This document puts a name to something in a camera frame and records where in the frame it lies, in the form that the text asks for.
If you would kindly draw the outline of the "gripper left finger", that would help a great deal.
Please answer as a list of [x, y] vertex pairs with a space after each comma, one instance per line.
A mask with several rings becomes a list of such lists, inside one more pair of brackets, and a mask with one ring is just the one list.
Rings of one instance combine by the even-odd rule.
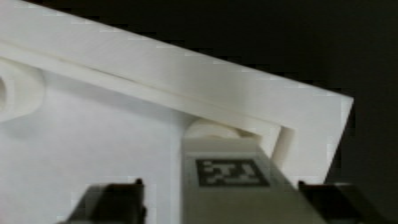
[[93, 185], [59, 224], [146, 224], [145, 181]]

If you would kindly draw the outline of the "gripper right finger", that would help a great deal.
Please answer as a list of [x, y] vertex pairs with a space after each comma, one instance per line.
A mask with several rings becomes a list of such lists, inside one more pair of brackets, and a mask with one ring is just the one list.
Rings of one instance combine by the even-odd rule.
[[299, 191], [328, 224], [392, 224], [352, 184], [301, 181]]

